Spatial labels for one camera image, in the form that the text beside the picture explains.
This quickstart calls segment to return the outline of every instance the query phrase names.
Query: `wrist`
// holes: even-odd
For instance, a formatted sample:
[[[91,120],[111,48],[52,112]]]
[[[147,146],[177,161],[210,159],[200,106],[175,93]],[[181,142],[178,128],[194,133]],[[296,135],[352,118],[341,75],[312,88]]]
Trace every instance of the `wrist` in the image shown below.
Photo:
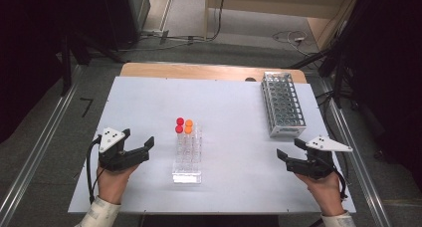
[[[113,204],[113,203],[110,203],[110,202],[108,202],[108,201],[106,201],[106,200],[104,200],[104,199],[102,199],[99,195],[97,195],[97,197],[96,197],[96,202],[98,203],[98,202],[100,202],[100,203],[105,203],[106,205],[108,205],[108,206],[117,206],[117,207],[120,207],[121,206],[121,204]]]
[[[99,193],[99,198],[114,205],[121,204],[121,194],[115,193],[113,191],[109,191],[107,193],[101,192]]]
[[[322,212],[322,215],[326,217],[338,216],[345,213],[345,210],[342,207],[341,203],[321,206],[320,211]]]

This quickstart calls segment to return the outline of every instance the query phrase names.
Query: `orange cap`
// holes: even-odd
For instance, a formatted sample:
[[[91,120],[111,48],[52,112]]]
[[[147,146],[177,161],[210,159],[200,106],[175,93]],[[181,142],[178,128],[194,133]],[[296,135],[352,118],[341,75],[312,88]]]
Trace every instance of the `orange cap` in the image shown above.
[[[192,126],[187,126],[187,127],[185,128],[185,133],[186,133],[186,134],[190,134],[190,133],[192,133]]]
[[[186,126],[192,126],[193,125],[193,121],[191,119],[188,119],[185,123]]]

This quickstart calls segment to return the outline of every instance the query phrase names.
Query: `black cable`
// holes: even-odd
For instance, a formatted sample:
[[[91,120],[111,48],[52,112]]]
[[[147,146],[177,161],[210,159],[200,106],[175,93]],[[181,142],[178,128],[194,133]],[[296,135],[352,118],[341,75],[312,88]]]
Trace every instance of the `black cable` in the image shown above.
[[[325,125],[328,127],[329,132],[331,132],[333,139],[334,139],[335,141],[338,141],[338,139],[337,139],[337,137],[336,137],[336,135],[335,135],[334,131],[333,131],[333,130],[332,130],[332,128],[331,128],[331,125],[329,125],[329,124],[328,124],[328,120],[327,120],[327,117],[326,117],[327,106],[328,106],[329,102],[330,102],[330,101],[331,101],[331,99],[332,99],[333,91],[331,91],[331,92],[327,92],[327,93],[325,93],[325,94],[329,94],[329,97],[327,97],[327,98],[326,98],[326,99],[325,99],[325,100],[321,103],[321,105],[322,105],[322,104],[324,104],[324,107],[323,107],[323,110],[322,110],[322,120],[323,120],[323,122],[325,123]],[[349,168],[348,168],[347,158],[346,158],[346,156],[345,156],[344,152],[342,152],[342,153],[341,153],[341,157],[342,157],[343,162],[344,162],[345,179],[347,179],[347,180],[348,180],[348,178],[349,178]]]
[[[214,35],[216,33],[216,29],[215,29],[215,25],[217,24],[217,17],[216,17],[216,11],[217,11],[217,0],[214,0],[214,12],[213,12],[213,18],[214,18],[214,23],[213,23],[213,31],[214,31]]]
[[[322,65],[324,59],[325,59],[325,57],[322,57],[319,60],[316,60],[316,61],[320,61],[321,62],[321,64],[319,66],[316,64],[316,61],[313,61],[313,64],[316,67],[316,69],[319,69],[319,67]]]
[[[217,28],[217,32],[214,34],[213,37],[211,37],[211,38],[206,37],[205,40],[204,40],[204,37],[202,37],[202,36],[167,36],[165,38],[166,39],[175,39],[175,40],[189,40],[189,37],[192,37],[192,38],[196,38],[196,39],[193,39],[193,40],[202,41],[202,42],[204,42],[204,41],[209,42],[209,41],[215,40],[217,38],[217,36],[220,34],[220,30],[221,30],[221,15],[223,13],[223,6],[224,6],[224,0],[221,0],[220,8],[219,8],[220,11],[219,11],[219,14],[218,14],[218,28]]]
[[[102,142],[102,136],[99,135],[97,139],[93,140],[91,142],[90,147],[87,151],[87,183],[88,183],[88,192],[90,193],[90,202],[93,203],[95,200],[94,197],[94,189],[91,186],[92,180],[91,180],[91,152],[93,151],[94,145],[100,144]]]
[[[335,174],[338,176],[338,179],[339,179],[339,181],[340,181],[340,183],[341,183],[341,190],[339,191],[339,193],[340,193],[340,199],[341,199],[341,202],[342,202],[345,198],[347,198],[347,197],[348,197],[348,196],[345,194],[345,186],[346,186],[346,184],[345,184],[345,179],[344,179],[344,177],[340,174],[340,172],[337,170],[337,167],[335,167],[335,165],[334,165],[334,164],[333,164],[333,165],[330,165],[330,164],[326,163],[325,161],[323,161],[322,159],[320,159],[320,158],[319,158],[319,157],[317,157],[317,156],[314,156],[314,155],[310,155],[310,156],[312,156],[313,158],[317,159],[320,163],[322,163],[322,164],[324,164],[324,165],[328,166],[329,168],[331,168],[331,169],[332,169],[332,171],[334,171],[334,172],[335,172]],[[310,225],[310,227],[317,227],[317,226],[319,226],[322,222],[323,222],[323,221],[322,221],[322,218],[320,218],[320,219],[318,219],[316,222],[314,222],[312,225]]]
[[[108,166],[109,166],[109,164],[107,164],[105,166],[105,168],[103,168],[103,170],[100,172],[100,174],[97,175],[96,181],[94,181],[94,184],[93,184],[93,190],[96,188],[96,184],[99,181],[100,176],[102,176],[103,172],[105,172],[105,170]]]
[[[348,5],[347,5],[347,7],[346,7],[346,9],[345,10],[348,10],[348,8],[350,8],[350,5],[351,4],[353,4],[353,1],[354,0],[351,0],[349,3],[348,3]],[[317,38],[317,42],[319,41],[319,39],[320,39],[320,37],[322,36],[322,34],[325,32],[325,30],[326,30],[326,28],[328,27],[328,25],[334,20],[334,18],[338,15],[338,13],[340,12],[340,10],[341,10],[341,6],[344,4],[344,2],[345,2],[345,0],[342,0],[341,1],[341,4],[340,4],[340,6],[339,6],[339,8],[338,8],[338,10],[337,10],[337,13],[328,21],[328,23],[326,23],[326,25],[325,25],[325,27],[323,28],[323,30],[322,30],[322,32],[320,33],[320,36]],[[341,18],[340,19],[338,19],[338,20],[341,20],[343,17],[344,17],[344,15],[345,15],[345,13],[343,13],[342,15],[341,15]]]
[[[319,99],[319,98],[321,98],[322,96],[327,96],[327,98],[328,98],[329,96],[331,96],[331,95],[332,95],[332,93],[334,93],[334,91],[328,91],[328,92],[326,92],[326,93],[323,93],[323,94],[317,95],[317,96],[316,96],[316,99]]]
[[[323,100],[321,103],[317,104],[318,106],[324,105],[326,102],[328,101],[328,98],[326,98],[325,100]]]

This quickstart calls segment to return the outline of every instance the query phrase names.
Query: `red cap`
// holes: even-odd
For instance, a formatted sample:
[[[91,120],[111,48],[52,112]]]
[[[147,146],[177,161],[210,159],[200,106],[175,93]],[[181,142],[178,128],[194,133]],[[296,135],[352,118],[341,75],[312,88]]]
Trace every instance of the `red cap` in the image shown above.
[[[178,125],[178,126],[176,127],[176,132],[177,132],[177,133],[181,133],[181,132],[183,132],[183,126]]]
[[[183,125],[184,124],[184,119],[182,117],[180,117],[180,118],[177,119],[176,123],[178,125]]]

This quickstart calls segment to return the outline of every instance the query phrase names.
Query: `gray floor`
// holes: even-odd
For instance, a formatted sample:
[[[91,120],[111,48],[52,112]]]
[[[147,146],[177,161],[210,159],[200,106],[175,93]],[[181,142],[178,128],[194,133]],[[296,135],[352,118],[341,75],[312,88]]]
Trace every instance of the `gray floor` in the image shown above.
[[[182,18],[177,18],[174,14],[176,13],[169,14],[169,20],[166,24],[166,27],[170,30],[170,35],[202,35],[198,30],[198,27],[201,26],[195,28],[193,25],[189,25],[190,23],[186,23],[189,22],[189,19],[181,22]],[[281,18],[280,16],[277,18],[260,16],[255,18],[262,22],[266,20],[276,21],[276,23],[270,24],[267,22],[267,24],[264,22],[263,24],[266,24],[266,26],[262,28],[257,24],[251,24],[254,23],[251,20],[249,27],[254,27],[254,29],[242,28],[242,30],[240,29],[242,25],[239,24],[244,24],[242,22],[248,23],[247,20],[250,18],[242,15],[230,16],[233,14],[231,12],[224,14],[228,16],[223,17],[225,25],[219,40],[215,42],[180,46],[174,49],[153,50],[181,43],[167,40],[164,45],[160,46],[159,39],[150,38],[140,41],[131,51],[118,54],[125,60],[132,62],[151,61],[285,68],[302,60],[304,55],[296,51],[290,44],[274,41],[271,37],[273,32],[303,30],[309,34],[307,42],[313,43],[313,37],[309,33],[309,27],[304,19],[291,18],[287,22],[286,19],[278,21]],[[210,19],[213,19],[213,11],[210,11]],[[202,21],[195,20],[195,24],[199,23],[202,24]],[[182,24],[182,26],[177,27],[173,24]],[[196,31],[186,30],[185,27],[196,29]],[[316,51],[315,46],[309,48],[306,48],[305,44],[301,46],[307,52]],[[67,210],[76,187],[78,173],[84,164],[88,145],[100,120],[113,78],[118,76],[122,66],[122,64],[116,64],[97,53],[93,53],[93,57],[88,67],[82,67],[83,73],[75,94],[9,226],[74,226],[83,217],[82,215],[68,214]],[[323,93],[320,78],[315,72],[319,64],[320,62],[316,62],[302,68],[307,74],[308,82],[313,86],[316,95]],[[0,155],[1,198],[4,198],[10,184],[17,177],[37,142],[59,101],[61,88],[62,83],[59,81],[31,110],[15,133],[0,144],[0,151],[2,152],[2,155]],[[84,117],[82,115],[86,110],[87,102],[81,101],[81,98],[94,99],[91,108]],[[422,223],[417,221],[422,213],[422,194],[413,182],[410,173],[399,164],[388,164],[385,161],[374,159],[373,154],[377,150],[377,146],[364,118],[359,112],[350,108],[348,101],[343,101],[343,111],[359,151],[384,203],[392,226],[422,226]],[[329,125],[339,136],[335,122],[329,113],[328,120]],[[357,226],[375,226],[353,166],[349,164],[349,168],[351,185],[348,187],[357,208],[357,213],[353,215],[353,218]],[[280,226],[309,226],[317,220],[317,214],[282,215],[279,220]],[[138,223],[139,216],[120,214],[114,226],[138,226]],[[174,223],[170,222],[160,226],[174,226]]]
[[[216,0],[217,7],[221,0]],[[169,36],[204,35],[205,0],[173,0],[164,30]],[[207,37],[213,37],[219,26],[219,9],[208,10]],[[273,48],[294,51],[288,35],[293,41],[306,37],[298,47],[304,53],[317,52],[317,44],[307,18],[278,14],[264,14],[224,10],[221,16],[221,30],[214,40],[219,44]]]

